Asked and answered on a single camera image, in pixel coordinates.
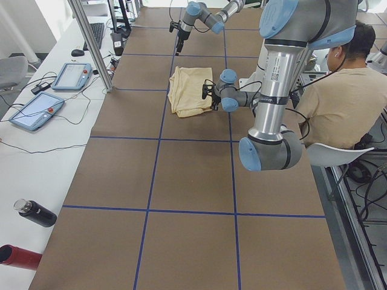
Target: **white chair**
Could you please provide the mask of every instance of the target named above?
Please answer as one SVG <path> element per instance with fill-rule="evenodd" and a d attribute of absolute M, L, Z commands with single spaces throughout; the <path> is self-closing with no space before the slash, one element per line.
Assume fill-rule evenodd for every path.
<path fill-rule="evenodd" d="M 364 153 L 373 150 L 374 148 L 367 148 L 363 150 L 348 150 L 331 147 L 322 143 L 314 143 L 307 148 L 310 164 L 314 166 L 333 167 L 345 165 L 342 175 L 337 181 L 332 192 L 328 195 L 328 199 L 332 200 L 335 190 L 338 188 L 340 182 L 343 180 L 349 164 Z"/>

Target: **blue joint cap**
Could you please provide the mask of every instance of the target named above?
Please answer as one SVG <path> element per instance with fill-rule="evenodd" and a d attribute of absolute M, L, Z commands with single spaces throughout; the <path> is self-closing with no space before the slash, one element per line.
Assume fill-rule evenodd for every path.
<path fill-rule="evenodd" d="M 233 98 L 222 98 L 222 108 L 226 112 L 233 112 L 236 111 L 236 109 L 239 107 L 239 104 L 236 100 Z"/>
<path fill-rule="evenodd" d="M 259 21 L 259 33 L 265 39 L 278 34 L 289 22 L 298 0 L 271 0 L 265 6 Z"/>
<path fill-rule="evenodd" d="M 188 6 L 186 8 L 186 12 L 190 14 L 191 16 L 198 16 L 200 14 L 200 5 L 196 2 L 190 2 L 188 3 Z"/>
<path fill-rule="evenodd" d="M 338 47 L 339 45 L 347 44 L 353 38 L 355 33 L 356 25 L 344 29 L 338 33 L 332 34 L 331 36 L 309 43 L 311 50 L 323 50 L 326 48 Z"/>
<path fill-rule="evenodd" d="M 244 166 L 249 171 L 261 171 L 261 160 L 253 143 L 247 137 L 243 137 L 239 141 L 239 158 Z"/>
<path fill-rule="evenodd" d="M 220 79 L 225 83 L 235 83 L 236 81 L 236 72 L 230 68 L 226 68 L 222 71 Z"/>
<path fill-rule="evenodd" d="M 211 28 L 211 30 L 216 33 L 216 34 L 219 34 L 220 31 L 222 31 L 224 29 L 224 23 L 219 21 L 217 23 L 214 24 L 214 26 Z"/>

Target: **bottle cap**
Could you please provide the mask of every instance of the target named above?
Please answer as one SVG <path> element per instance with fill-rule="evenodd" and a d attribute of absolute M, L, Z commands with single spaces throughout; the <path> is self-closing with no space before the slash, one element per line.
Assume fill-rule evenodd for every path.
<path fill-rule="evenodd" d="M 19 199 L 13 205 L 13 208 L 20 213 L 26 213 L 30 210 L 31 202 L 26 201 L 25 199 Z"/>

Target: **white desk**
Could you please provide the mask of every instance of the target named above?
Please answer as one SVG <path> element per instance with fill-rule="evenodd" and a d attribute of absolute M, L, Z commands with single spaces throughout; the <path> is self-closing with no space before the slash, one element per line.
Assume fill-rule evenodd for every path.
<path fill-rule="evenodd" d="M 107 20 L 108 18 L 90 18 L 89 21 L 106 24 Z M 107 56 L 109 51 L 114 52 L 109 34 L 109 29 L 106 29 L 101 47 L 102 57 Z M 84 40 L 78 24 L 73 20 L 73 23 L 44 60 L 31 81 L 43 77 L 49 71 L 58 73 L 64 63 L 72 62 L 72 60 L 91 63 L 95 69 L 90 52 L 85 52 L 82 57 L 71 57 L 71 51 L 75 48 L 82 49 L 83 43 Z M 110 57 L 106 57 L 104 60 L 108 64 Z M 30 91 L 31 88 L 32 86 L 23 90 L 15 103 L 25 104 L 34 97 Z M 29 151 L 45 151 L 57 147 L 86 144 L 105 98 L 104 88 L 101 79 L 98 79 L 85 91 L 85 94 L 91 99 L 91 103 L 85 118 L 78 125 L 72 125 L 63 118 L 53 117 L 37 132 L 28 132 L 9 122 L 2 122 L 0 123 L 0 138 L 5 143 Z M 54 92 L 51 88 L 47 92 L 62 98 L 70 98 L 74 95 L 72 92 Z M 81 119 L 87 103 L 88 100 L 79 95 L 75 99 L 66 101 L 58 115 L 76 123 Z M 8 120 L 15 112 L 15 109 L 10 109 L 3 120 Z M 19 198 L 32 199 L 59 214 L 83 150 L 84 147 L 78 147 L 48 153 L 28 154 L 0 144 L 2 173 L 0 182 L 0 217 L 2 221 L 0 223 L 0 246 L 10 244 L 37 253 L 44 252 L 53 227 L 44 228 L 20 217 L 13 209 L 13 204 Z M 0 265 L 0 288 L 26 290 L 34 274 L 35 271 Z"/>

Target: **computer mouse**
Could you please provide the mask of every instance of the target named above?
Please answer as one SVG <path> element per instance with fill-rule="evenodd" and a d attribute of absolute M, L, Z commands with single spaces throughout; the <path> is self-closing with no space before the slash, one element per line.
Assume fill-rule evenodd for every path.
<path fill-rule="evenodd" d="M 84 56 L 85 52 L 83 50 L 75 49 L 71 52 L 71 56 Z"/>

